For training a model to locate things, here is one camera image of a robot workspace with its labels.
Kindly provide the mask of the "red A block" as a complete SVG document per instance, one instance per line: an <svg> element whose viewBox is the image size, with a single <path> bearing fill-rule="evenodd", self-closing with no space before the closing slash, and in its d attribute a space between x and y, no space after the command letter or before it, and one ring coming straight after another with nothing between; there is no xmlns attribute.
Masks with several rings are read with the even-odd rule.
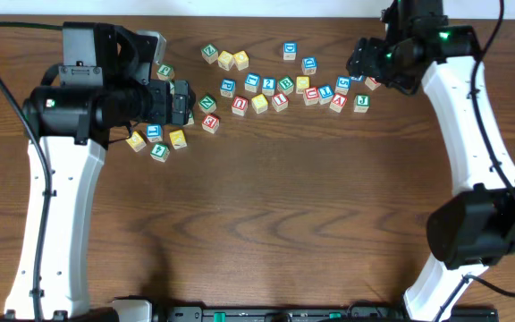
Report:
<svg viewBox="0 0 515 322"><path fill-rule="evenodd" d="M345 107L347 100L347 97L343 94L335 93L331 100L329 108L335 111L336 113L340 113Z"/></svg>

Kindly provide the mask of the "blue 2 block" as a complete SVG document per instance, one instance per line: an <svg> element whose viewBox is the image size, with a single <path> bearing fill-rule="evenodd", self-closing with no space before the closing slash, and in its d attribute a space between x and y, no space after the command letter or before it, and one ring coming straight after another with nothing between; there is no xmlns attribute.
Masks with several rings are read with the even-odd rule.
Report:
<svg viewBox="0 0 515 322"><path fill-rule="evenodd" d="M262 93L265 96L273 96L276 89L276 79L265 77L262 81Z"/></svg>

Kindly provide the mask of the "red I block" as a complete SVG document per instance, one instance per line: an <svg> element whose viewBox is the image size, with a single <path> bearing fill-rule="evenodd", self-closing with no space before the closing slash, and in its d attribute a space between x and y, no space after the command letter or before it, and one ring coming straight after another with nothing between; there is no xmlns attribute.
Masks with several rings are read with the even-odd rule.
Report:
<svg viewBox="0 0 515 322"><path fill-rule="evenodd" d="M289 100L283 93L272 96L272 106L276 112L281 112L289 105Z"/></svg>

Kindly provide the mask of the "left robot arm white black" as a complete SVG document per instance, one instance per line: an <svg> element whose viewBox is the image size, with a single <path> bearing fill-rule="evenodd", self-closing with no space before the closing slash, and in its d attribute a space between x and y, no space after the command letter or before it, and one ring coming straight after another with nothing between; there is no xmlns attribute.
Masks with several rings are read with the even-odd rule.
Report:
<svg viewBox="0 0 515 322"><path fill-rule="evenodd" d="M30 199L20 264L4 321L162 321L144 297L90 305L87 252L97 179L115 127L184 125L196 97L185 80L151 76L166 41L156 31L66 22L63 60L22 103L29 138Z"/></svg>

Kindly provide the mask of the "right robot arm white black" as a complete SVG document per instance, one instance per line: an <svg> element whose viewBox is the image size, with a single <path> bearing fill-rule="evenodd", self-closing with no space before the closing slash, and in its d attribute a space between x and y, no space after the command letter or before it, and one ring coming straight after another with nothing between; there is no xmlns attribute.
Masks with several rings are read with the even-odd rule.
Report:
<svg viewBox="0 0 515 322"><path fill-rule="evenodd" d="M384 38L361 38L352 76L429 98L452 172L452 198L426 222L431 251L394 320L493 321L456 302L483 273L515 253L515 165L485 88L484 58L469 25L452 26L439 1L395 0L382 13Z"/></svg>

